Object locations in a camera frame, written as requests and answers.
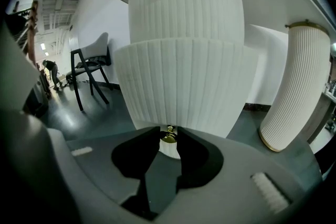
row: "white curved panel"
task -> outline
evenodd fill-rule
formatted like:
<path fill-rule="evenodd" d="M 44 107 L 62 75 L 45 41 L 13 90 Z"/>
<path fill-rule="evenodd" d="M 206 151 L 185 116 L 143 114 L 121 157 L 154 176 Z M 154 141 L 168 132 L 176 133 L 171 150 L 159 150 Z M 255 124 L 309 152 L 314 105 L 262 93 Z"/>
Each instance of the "white curved panel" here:
<path fill-rule="evenodd" d="M 274 103 L 261 123 L 264 140 L 275 150 L 286 148 L 308 121 L 329 72 L 330 38 L 319 29 L 289 30 L 283 79 Z"/>
<path fill-rule="evenodd" d="M 256 75 L 246 102 L 272 105 L 286 66 L 288 34 L 245 25 L 245 46 L 259 52 Z"/>
<path fill-rule="evenodd" d="M 242 0 L 129 0 L 131 43 L 207 38 L 244 44 Z"/>
<path fill-rule="evenodd" d="M 170 38 L 121 48 L 114 63 L 136 128 L 172 124 L 226 137 L 257 58 L 253 49 L 229 42 Z"/>

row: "pleated white column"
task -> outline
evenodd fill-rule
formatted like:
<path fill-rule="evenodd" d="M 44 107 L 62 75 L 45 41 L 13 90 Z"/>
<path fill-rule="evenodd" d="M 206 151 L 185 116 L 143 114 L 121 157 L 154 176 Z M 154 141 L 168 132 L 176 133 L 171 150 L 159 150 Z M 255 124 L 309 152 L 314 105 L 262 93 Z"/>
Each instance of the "pleated white column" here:
<path fill-rule="evenodd" d="M 329 72 L 330 38 L 320 29 L 289 29 L 285 71 L 273 105 L 259 135 L 274 151 L 281 151 L 299 134 L 313 112 Z"/>
<path fill-rule="evenodd" d="M 244 46 L 242 0 L 129 0 L 132 44 L 114 54 L 137 129 L 176 125 L 226 137 L 257 54 Z M 178 157 L 176 145 L 160 150 Z"/>

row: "gray floor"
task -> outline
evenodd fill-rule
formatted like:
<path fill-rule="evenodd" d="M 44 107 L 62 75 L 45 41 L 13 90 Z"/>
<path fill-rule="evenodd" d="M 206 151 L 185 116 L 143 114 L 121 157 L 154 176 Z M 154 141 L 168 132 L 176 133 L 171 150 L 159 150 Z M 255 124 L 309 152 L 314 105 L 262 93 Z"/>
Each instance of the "gray floor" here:
<path fill-rule="evenodd" d="M 49 109 L 41 118 L 47 127 L 62 131 L 65 139 L 72 141 L 72 145 L 83 138 L 135 130 L 119 90 L 110 91 L 101 87 L 110 102 L 106 105 L 95 90 L 95 95 L 91 96 L 88 83 L 80 82 L 78 86 L 84 111 L 79 110 L 75 92 L 71 88 L 65 87 L 59 92 L 53 91 Z M 248 144 L 268 155 L 290 171 L 304 190 L 316 187 L 322 177 L 308 143 L 297 137 L 282 152 L 270 151 L 257 133 L 257 128 L 265 115 L 265 112 L 242 111 L 228 139 Z"/>
<path fill-rule="evenodd" d="M 79 82 L 78 88 L 84 108 L 82 112 L 72 87 L 64 87 L 58 92 L 51 90 L 49 109 L 41 117 L 48 128 L 62 131 L 67 141 L 135 130 L 121 91 L 100 87 L 110 102 L 106 105 L 95 89 L 91 96 L 88 83 Z"/>

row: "black chair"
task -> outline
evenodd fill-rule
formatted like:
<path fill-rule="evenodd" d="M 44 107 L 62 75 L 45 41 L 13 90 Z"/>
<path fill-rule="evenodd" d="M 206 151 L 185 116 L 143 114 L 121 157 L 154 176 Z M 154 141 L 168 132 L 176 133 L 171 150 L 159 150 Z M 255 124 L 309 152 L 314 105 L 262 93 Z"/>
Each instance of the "black chair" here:
<path fill-rule="evenodd" d="M 78 87 L 77 87 L 77 82 L 76 82 L 76 76 L 78 76 L 80 74 L 83 74 L 85 72 L 89 76 L 91 95 L 93 95 L 93 87 L 92 87 L 92 85 L 93 85 L 95 87 L 95 89 L 97 90 L 97 92 L 99 93 L 102 100 L 105 102 L 105 104 L 109 103 L 109 101 L 106 99 L 105 95 L 102 93 L 102 91 L 99 88 L 97 82 L 94 80 L 94 78 L 92 76 L 92 72 L 100 70 L 101 74 L 103 75 L 103 77 L 105 79 L 106 84 L 108 85 L 109 89 L 112 91 L 113 87 L 110 84 L 109 80 L 107 79 L 107 77 L 106 77 L 106 75 L 103 71 L 102 66 L 101 65 L 88 66 L 87 62 L 86 62 L 86 60 L 89 59 L 89 58 L 97 57 L 98 54 L 101 53 L 100 51 L 101 51 L 102 48 L 104 49 L 105 53 L 109 53 L 109 51 L 107 49 L 107 38 L 108 38 L 108 34 L 103 33 L 97 39 L 97 41 L 95 43 L 91 44 L 90 46 L 82 48 L 82 49 L 76 49 L 76 50 L 71 51 L 71 76 L 72 76 L 72 82 L 74 84 L 73 88 L 75 90 L 75 94 L 76 94 L 76 98 L 77 98 L 77 102 L 78 102 L 78 106 L 79 106 L 80 111 L 83 111 L 83 106 L 82 106 L 82 103 L 81 103 L 80 97 L 79 97 L 79 92 L 78 92 Z M 79 58 L 81 60 L 82 66 L 83 66 L 82 68 L 76 68 L 75 69 L 75 54 L 79 55 Z"/>

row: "gray surface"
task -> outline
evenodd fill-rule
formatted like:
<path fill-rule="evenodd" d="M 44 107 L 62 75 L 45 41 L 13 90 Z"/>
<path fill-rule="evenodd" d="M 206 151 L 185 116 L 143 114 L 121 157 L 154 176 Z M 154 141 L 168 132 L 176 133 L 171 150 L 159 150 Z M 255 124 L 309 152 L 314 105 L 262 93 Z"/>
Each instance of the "gray surface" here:
<path fill-rule="evenodd" d="M 266 112 L 242 111 L 227 138 L 256 148 L 292 173 L 304 190 L 313 190 L 322 182 L 322 175 L 309 144 L 297 136 L 283 151 L 269 150 L 257 131 L 266 114 Z"/>
<path fill-rule="evenodd" d="M 146 178 L 149 207 L 157 214 L 174 200 L 176 196 L 176 179 L 182 174 L 181 161 L 158 152 L 149 167 Z"/>
<path fill-rule="evenodd" d="M 218 146 L 224 155 L 223 168 L 206 186 L 181 190 L 169 206 L 155 219 L 155 223 L 173 223 L 181 219 L 183 219 L 183 223 L 222 223 L 223 219 L 226 220 L 226 223 L 255 223 L 265 218 L 272 218 L 273 214 L 266 201 L 250 179 L 251 175 L 257 172 L 267 173 L 291 201 L 298 202 L 303 198 L 304 191 L 292 175 L 256 149 L 243 143 L 202 132 L 192 132 Z M 75 159 L 93 184 L 103 190 L 111 199 L 113 197 L 110 194 L 115 189 L 120 188 L 119 179 L 116 180 L 115 173 L 110 172 L 110 166 L 112 165 L 108 163 L 111 158 L 110 155 L 100 155 L 98 152 L 105 152 L 108 146 L 113 148 L 114 143 L 117 141 L 121 143 L 127 138 L 128 135 L 120 134 L 68 143 L 71 147 L 80 145 L 93 148 L 91 153 L 78 156 Z M 149 178 L 150 180 L 154 178 L 160 180 L 160 176 L 164 176 L 161 174 L 162 169 L 153 169 L 156 165 L 162 166 L 162 164 L 158 161 L 151 167 L 152 171 L 149 171 L 149 173 L 152 179 Z M 150 197 L 158 195 L 153 195 L 153 193 L 160 191 L 160 187 L 164 186 L 147 184 Z M 129 189 L 130 195 L 134 191 L 135 189 Z M 167 200 L 163 202 L 156 200 L 156 202 L 161 202 L 156 206 L 156 210 L 162 210 L 162 206 L 166 206 Z"/>
<path fill-rule="evenodd" d="M 100 98 L 91 96 L 88 83 L 80 82 L 78 86 L 85 111 L 79 111 L 75 92 L 68 87 L 57 93 L 52 90 L 49 109 L 41 118 L 47 127 L 62 131 L 67 141 L 135 130 L 119 90 L 110 91 L 101 87 L 110 102 L 106 105 Z M 242 111 L 228 138 L 251 145 L 271 157 L 293 173 L 304 190 L 316 187 L 322 181 L 322 176 L 308 143 L 297 137 L 282 152 L 270 151 L 257 134 L 257 128 L 265 115 L 265 112 Z"/>
<path fill-rule="evenodd" d="M 149 223 L 121 208 L 97 188 L 77 165 L 61 132 L 49 129 L 49 135 L 58 167 L 75 200 L 83 224 Z"/>

